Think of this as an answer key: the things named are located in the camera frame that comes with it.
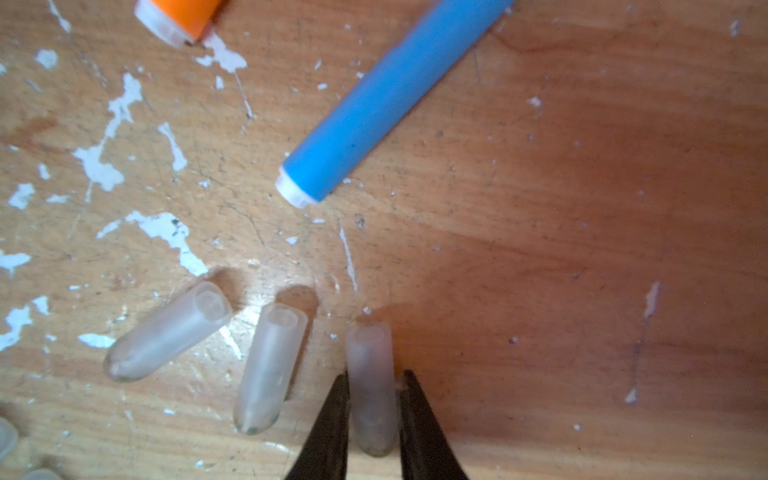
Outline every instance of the wooden table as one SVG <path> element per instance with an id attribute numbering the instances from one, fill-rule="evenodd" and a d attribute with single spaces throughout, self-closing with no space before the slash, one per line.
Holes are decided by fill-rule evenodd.
<path id="1" fill-rule="evenodd" d="M 166 46 L 131 0 L 55 0 L 71 33 L 44 0 L 0 5 L 0 190 L 35 189 L 0 207 L 4 254 L 31 257 L 0 270 L 0 313 L 33 322 L 0 352 L 0 415 L 22 434 L 0 478 L 281 478 L 344 370 L 343 333 L 371 319 L 472 478 L 768 478 L 766 4 L 521 1 L 351 184 L 292 208 L 273 187 L 283 152 L 429 3 L 229 2 L 217 31 L 248 62 L 252 119 L 236 78 L 194 60 L 210 50 Z M 126 73 L 143 101 L 101 155 L 124 182 L 86 203 L 73 152 L 104 137 Z M 232 431 L 244 360 L 218 333 L 126 384 L 78 340 L 119 337 L 200 280 L 137 223 L 96 238 L 134 210 L 189 228 L 243 354 L 276 297 L 316 313 L 262 435 Z M 351 446 L 350 478 L 399 475 L 396 454 Z"/>

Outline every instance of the black tweezers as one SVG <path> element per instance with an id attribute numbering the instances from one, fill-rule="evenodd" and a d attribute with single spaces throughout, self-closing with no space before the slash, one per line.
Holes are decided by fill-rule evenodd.
<path id="1" fill-rule="evenodd" d="M 400 463 L 405 480 L 468 480 L 445 439 L 416 375 L 403 373 Z M 343 480 L 349 443 L 346 374 L 331 386 L 310 436 L 285 480 Z"/>

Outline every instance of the frosted plastic tube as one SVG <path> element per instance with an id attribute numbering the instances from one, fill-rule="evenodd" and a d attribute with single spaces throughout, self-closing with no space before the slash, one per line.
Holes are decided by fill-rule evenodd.
<path id="1" fill-rule="evenodd" d="M 238 432 L 256 435 L 277 421 L 307 321 L 304 312 L 282 303 L 261 310 L 235 405 Z"/>
<path id="2" fill-rule="evenodd" d="M 41 468 L 34 472 L 29 472 L 22 477 L 22 480 L 61 480 L 61 477 L 51 472 L 47 468 Z"/>
<path id="3" fill-rule="evenodd" d="M 346 334 L 350 423 L 357 445 L 367 454 L 392 451 L 398 432 L 392 330 L 384 323 Z"/>
<path id="4" fill-rule="evenodd" d="M 18 432 L 8 420 L 0 417 L 0 462 L 18 443 Z"/>
<path id="5" fill-rule="evenodd" d="M 232 306 L 211 282 L 202 282 L 120 337 L 104 371 L 117 382 L 139 380 L 178 357 L 232 319 Z"/>

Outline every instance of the orange pen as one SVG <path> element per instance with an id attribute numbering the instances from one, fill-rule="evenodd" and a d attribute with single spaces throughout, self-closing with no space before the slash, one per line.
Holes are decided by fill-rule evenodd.
<path id="1" fill-rule="evenodd" d="M 174 47 L 194 43 L 221 0 L 138 0 L 134 14 L 160 40 Z"/>

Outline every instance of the blue marker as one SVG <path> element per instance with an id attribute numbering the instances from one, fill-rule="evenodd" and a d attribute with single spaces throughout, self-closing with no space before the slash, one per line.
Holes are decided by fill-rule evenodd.
<path id="1" fill-rule="evenodd" d="M 512 0 L 442 0 L 293 151 L 275 187 L 294 207 L 325 198 Z"/>

